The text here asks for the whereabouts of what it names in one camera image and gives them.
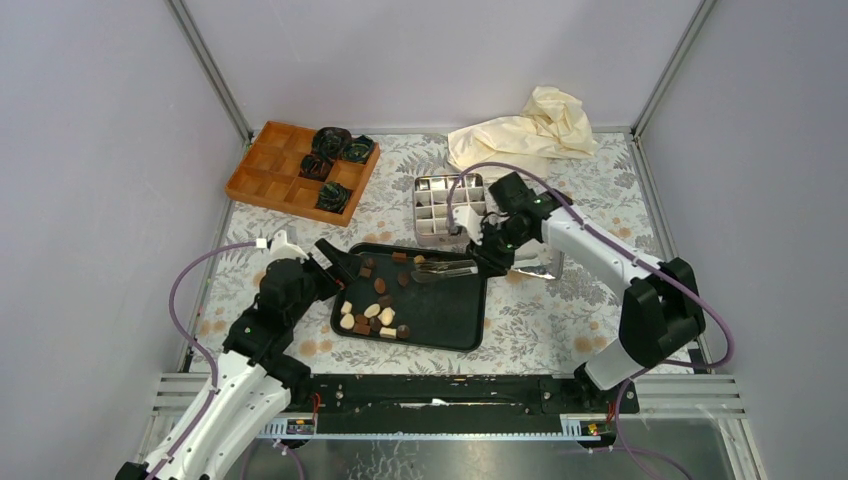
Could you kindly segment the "black plastic tray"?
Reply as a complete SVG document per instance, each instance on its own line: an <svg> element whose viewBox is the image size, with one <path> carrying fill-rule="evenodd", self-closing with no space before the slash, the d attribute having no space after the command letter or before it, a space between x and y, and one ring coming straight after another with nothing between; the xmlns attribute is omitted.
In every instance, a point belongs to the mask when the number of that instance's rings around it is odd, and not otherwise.
<svg viewBox="0 0 848 480"><path fill-rule="evenodd" d="M432 261L463 261L469 257L462 253L359 243L349 252L371 260L375 264L368 277L339 292L335 297L330 316L332 330L344 337L373 340L384 343L402 343L440 350L470 352L477 349L483 339L486 309L487 281L478 275L465 275L451 279L420 283L414 279L403 286L398 276L415 269L414 258L423 256ZM374 288L378 279L385 283L385 294L391 297L390 307L395 316L389 325L398 329L404 325L409 333L402 337L383 337L369 325L346 329L341 325L345 303L351 304L355 317L377 303L380 295Z"/></svg>

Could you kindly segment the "metal serving tongs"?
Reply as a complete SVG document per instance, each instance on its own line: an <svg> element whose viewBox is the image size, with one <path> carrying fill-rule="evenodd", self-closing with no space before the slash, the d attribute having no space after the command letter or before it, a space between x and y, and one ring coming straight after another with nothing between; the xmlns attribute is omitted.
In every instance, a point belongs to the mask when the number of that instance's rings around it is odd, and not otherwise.
<svg viewBox="0 0 848 480"><path fill-rule="evenodd" d="M433 283L478 273L478 266L474 260L424 261L415 265L411 278L418 283Z"/></svg>

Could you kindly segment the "pink grid box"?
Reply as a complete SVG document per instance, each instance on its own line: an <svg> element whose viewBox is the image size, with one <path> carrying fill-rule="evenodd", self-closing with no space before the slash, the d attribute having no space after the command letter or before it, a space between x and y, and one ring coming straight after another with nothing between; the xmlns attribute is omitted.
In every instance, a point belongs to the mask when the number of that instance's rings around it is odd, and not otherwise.
<svg viewBox="0 0 848 480"><path fill-rule="evenodd" d="M457 174L417 177L413 184L414 233L422 247L465 245L467 232L461 227L448 225L447 196ZM487 213L483 177L472 173L465 176L454 192L453 207L469 207L482 217Z"/></svg>

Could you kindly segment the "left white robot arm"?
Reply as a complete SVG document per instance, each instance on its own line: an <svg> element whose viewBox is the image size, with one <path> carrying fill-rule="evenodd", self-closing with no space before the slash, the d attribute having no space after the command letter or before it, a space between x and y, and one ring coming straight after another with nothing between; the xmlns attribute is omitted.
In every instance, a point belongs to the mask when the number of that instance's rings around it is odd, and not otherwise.
<svg viewBox="0 0 848 480"><path fill-rule="evenodd" d="M320 239L315 246L329 263L322 266L284 231L250 245L270 254L253 303L231 325L218 357L177 328L211 373L165 439L141 462L125 463L117 478L220 479L278 413L309 401L311 370L285 351L297 322L357 280L363 260Z"/></svg>

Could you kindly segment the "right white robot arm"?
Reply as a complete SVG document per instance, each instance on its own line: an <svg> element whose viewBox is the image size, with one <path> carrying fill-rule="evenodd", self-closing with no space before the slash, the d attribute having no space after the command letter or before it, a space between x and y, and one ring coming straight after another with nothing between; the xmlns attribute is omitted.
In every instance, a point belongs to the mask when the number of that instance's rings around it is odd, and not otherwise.
<svg viewBox="0 0 848 480"><path fill-rule="evenodd" d="M621 302L616 340L575 372L573 396L583 410L601 410L614 387L656 367L704 332L704 308L687 262L639 253L604 232L559 191L536 193L516 172L497 180L489 193L499 208L496 221L471 207L448 206L449 223L467 231L468 252L481 275L504 275L518 248L535 240L581 264Z"/></svg>

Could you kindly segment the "white oval chocolate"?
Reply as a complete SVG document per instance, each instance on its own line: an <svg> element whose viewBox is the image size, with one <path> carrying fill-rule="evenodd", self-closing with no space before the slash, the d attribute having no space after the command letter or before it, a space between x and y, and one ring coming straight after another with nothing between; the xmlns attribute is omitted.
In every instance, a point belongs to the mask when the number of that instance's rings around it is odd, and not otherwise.
<svg viewBox="0 0 848 480"><path fill-rule="evenodd" d="M368 319L379 318L383 308L379 304L373 304L369 306L363 313L363 315Z"/></svg>

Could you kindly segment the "silver metal tray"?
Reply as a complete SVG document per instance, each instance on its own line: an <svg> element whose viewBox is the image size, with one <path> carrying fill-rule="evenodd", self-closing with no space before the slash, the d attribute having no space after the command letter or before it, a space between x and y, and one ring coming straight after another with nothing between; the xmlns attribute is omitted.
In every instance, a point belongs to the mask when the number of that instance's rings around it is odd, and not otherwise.
<svg viewBox="0 0 848 480"><path fill-rule="evenodd" d="M545 280L557 280L563 271L563 254L531 239L515 252L511 270Z"/></svg>

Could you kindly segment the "dark paper cup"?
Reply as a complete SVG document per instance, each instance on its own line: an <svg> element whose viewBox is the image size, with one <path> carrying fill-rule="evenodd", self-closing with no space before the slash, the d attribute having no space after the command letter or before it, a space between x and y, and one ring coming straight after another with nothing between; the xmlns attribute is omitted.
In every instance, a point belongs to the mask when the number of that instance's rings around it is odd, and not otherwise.
<svg viewBox="0 0 848 480"><path fill-rule="evenodd" d="M329 160L341 158L344 149L352 142L349 130L340 127L323 127L312 139L311 153Z"/></svg>
<svg viewBox="0 0 848 480"><path fill-rule="evenodd" d="M366 164L376 148L376 142L366 136L353 138L342 150L340 159L356 164Z"/></svg>
<svg viewBox="0 0 848 480"><path fill-rule="evenodd" d="M306 154L300 163L299 176L309 180L327 180L335 161L320 154Z"/></svg>
<svg viewBox="0 0 848 480"><path fill-rule="evenodd" d="M327 182L319 190L315 208L342 214L350 201L352 191L337 182Z"/></svg>

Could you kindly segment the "floral table mat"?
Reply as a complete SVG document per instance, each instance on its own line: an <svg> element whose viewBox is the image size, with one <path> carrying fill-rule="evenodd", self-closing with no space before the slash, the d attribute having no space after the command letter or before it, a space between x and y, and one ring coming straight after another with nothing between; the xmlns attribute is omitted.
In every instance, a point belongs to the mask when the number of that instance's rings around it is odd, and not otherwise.
<svg viewBox="0 0 848 480"><path fill-rule="evenodd" d="M553 162L548 183L612 234L659 255L630 137L600 133L596 142L591 159ZM437 134L381 135L378 143L380 158L346 227L235 205L225 235L230 251L219 257L194 323L197 339L208 351L220 351L230 325L251 304L264 276L267 254L245 248L245 241L284 229L303 248L320 238L342 249L360 242L415 245L413 182L448 170L447 139ZM482 343L469 353L343 337L332 330L329 309L328 303L315 304L298 323L287 350L316 373L569 373L614 339L620 318L610 290L569 259L556 280L521 273L491 280Z"/></svg>

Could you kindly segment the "orange compartment box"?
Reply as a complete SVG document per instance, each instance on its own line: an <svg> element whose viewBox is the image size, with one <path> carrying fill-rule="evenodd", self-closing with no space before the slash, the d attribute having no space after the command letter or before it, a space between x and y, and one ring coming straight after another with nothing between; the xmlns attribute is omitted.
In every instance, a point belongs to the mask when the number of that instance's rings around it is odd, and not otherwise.
<svg viewBox="0 0 848 480"><path fill-rule="evenodd" d="M317 130L268 121L254 138L244 158L225 185L227 196L235 201L306 219L347 226L365 191L380 157L376 148L366 164L335 160L324 182L299 176L302 158L312 151ZM337 182L352 191L342 214L315 208L321 187Z"/></svg>

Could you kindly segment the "cream cloth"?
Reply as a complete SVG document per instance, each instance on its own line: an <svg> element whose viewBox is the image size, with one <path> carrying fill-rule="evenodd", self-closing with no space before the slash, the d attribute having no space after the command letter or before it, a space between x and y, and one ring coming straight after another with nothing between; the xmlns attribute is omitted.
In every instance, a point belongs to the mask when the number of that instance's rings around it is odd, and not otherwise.
<svg viewBox="0 0 848 480"><path fill-rule="evenodd" d="M520 114L449 133L448 163L461 171L497 162L478 170L489 180L507 174L507 165L545 177L552 161L591 159L598 148L582 101L556 87L537 86Z"/></svg>

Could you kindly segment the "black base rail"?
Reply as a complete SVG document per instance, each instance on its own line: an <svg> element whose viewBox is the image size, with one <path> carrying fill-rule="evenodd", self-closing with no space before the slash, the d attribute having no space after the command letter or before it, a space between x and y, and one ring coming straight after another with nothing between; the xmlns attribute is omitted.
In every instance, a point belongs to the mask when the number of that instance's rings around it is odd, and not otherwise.
<svg viewBox="0 0 848 480"><path fill-rule="evenodd" d="M633 385L591 393L550 375L316 374L286 413L320 435L588 435L640 410Z"/></svg>

